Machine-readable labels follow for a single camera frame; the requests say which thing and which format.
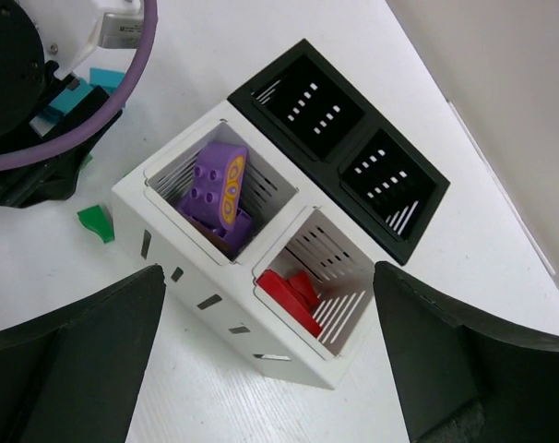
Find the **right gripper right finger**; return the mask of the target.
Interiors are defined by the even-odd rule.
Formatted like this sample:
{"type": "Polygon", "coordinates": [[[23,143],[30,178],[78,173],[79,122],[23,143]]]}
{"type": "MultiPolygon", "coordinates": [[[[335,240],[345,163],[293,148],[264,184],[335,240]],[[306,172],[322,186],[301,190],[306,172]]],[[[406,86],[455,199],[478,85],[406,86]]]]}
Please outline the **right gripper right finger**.
{"type": "Polygon", "coordinates": [[[412,442],[559,442],[559,336],[375,264],[377,314],[412,442]]]}

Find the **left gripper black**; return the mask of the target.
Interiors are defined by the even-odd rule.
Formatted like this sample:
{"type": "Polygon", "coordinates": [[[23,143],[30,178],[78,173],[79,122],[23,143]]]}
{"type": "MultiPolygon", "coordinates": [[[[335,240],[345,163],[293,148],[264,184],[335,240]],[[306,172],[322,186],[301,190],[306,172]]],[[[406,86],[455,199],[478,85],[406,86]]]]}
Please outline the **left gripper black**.
{"type": "MultiPolygon", "coordinates": [[[[42,110],[64,89],[82,81],[55,76],[59,65],[47,61],[33,21],[15,1],[0,1],[0,155],[58,138],[94,115],[107,101],[101,87],[92,91],[57,123],[42,110]]],[[[0,172],[0,206],[25,209],[51,200],[67,200],[77,189],[79,174],[101,137],[97,133],[73,149],[50,159],[0,172]]]]}

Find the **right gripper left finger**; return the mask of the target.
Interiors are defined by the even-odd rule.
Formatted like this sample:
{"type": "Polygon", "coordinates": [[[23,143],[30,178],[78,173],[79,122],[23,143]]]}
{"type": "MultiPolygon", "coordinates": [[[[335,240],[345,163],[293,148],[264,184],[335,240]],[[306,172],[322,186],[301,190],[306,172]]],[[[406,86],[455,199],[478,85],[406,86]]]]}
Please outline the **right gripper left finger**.
{"type": "Polygon", "coordinates": [[[0,442],[124,442],[161,319],[152,265],[0,331],[0,442]]]}

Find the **red oval lego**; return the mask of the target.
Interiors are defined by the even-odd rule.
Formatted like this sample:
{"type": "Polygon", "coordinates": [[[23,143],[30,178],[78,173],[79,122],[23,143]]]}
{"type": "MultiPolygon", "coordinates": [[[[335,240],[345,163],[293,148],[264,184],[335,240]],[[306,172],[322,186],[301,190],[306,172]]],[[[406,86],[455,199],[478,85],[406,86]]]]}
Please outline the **red oval lego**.
{"type": "Polygon", "coordinates": [[[267,269],[258,278],[257,284],[313,337],[320,335],[322,327],[313,317],[319,299],[304,271],[284,279],[276,271],[267,269]]]}

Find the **purple orange patterned lego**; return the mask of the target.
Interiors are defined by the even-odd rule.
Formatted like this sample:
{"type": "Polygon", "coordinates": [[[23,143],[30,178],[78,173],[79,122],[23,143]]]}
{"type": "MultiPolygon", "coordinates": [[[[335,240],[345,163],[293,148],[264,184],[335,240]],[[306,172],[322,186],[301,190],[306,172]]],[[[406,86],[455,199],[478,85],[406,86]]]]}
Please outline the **purple orange patterned lego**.
{"type": "Polygon", "coordinates": [[[247,158],[245,146],[209,142],[197,154],[192,182],[177,210],[209,228],[233,231],[247,158]]]}

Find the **purple 2x2 lego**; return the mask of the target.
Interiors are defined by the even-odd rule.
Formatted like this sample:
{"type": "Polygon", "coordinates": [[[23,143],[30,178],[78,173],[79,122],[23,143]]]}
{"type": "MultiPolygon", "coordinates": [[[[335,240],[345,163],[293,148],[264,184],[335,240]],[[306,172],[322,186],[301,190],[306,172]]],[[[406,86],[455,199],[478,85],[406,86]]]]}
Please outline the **purple 2x2 lego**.
{"type": "Polygon", "coordinates": [[[238,209],[231,231],[214,228],[193,220],[195,227],[228,259],[235,259],[248,243],[253,228],[251,216],[243,209],[238,209]]]}

